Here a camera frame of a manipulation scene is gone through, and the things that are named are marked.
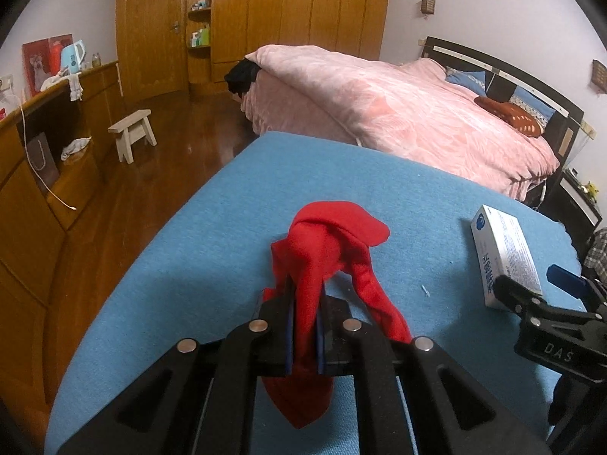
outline blue logo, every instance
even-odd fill
[[[476,228],[480,231],[485,227],[485,216],[483,214],[478,215],[478,219],[476,219]]]

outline silver rivet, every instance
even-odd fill
[[[187,354],[196,350],[196,341],[194,339],[183,339],[177,344],[177,351]]]
[[[265,320],[253,320],[249,322],[249,330],[251,332],[265,332],[268,329],[268,322]]]
[[[362,328],[362,323],[356,318],[348,318],[347,320],[344,320],[343,325],[348,332],[356,332]]]
[[[432,339],[428,337],[418,337],[415,339],[415,347],[417,347],[420,351],[430,351],[434,347],[434,342]]]

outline white cloth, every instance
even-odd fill
[[[75,73],[73,75],[66,75],[65,77],[61,76],[62,72],[59,72],[57,75],[47,78],[42,87],[40,88],[40,92],[47,90],[48,88],[54,86],[56,83],[59,83],[62,80],[68,80],[70,83],[70,99],[72,101],[82,99],[82,92],[84,91],[82,85],[80,85],[80,73]]]
[[[92,137],[75,139],[74,142],[63,149],[63,152],[61,152],[61,160],[65,161],[72,154],[83,150],[84,147],[89,145],[90,139],[92,139]]]

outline electrical socket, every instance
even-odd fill
[[[13,75],[5,75],[0,77],[0,92],[10,89],[13,85]]]
[[[591,127],[588,123],[586,123],[585,121],[582,121],[582,124],[580,126],[582,128],[582,132],[586,133],[586,135],[588,135],[591,139],[595,140],[597,137],[597,131],[595,129],[593,129],[593,127]]]

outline pillow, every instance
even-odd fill
[[[449,83],[462,85],[479,96],[487,97],[484,71],[459,71],[447,67],[447,78],[445,80]]]
[[[512,94],[510,102],[523,108],[531,116],[533,116],[538,122],[539,126],[542,127],[542,130],[546,128],[548,121],[550,121],[552,115],[556,113],[555,109],[552,109],[545,102],[539,100],[531,92],[526,91],[520,85],[517,85],[514,94]]]
[[[535,118],[516,104],[497,102],[488,97],[477,97],[474,102],[527,137],[538,137],[544,133],[544,128],[538,124]]]

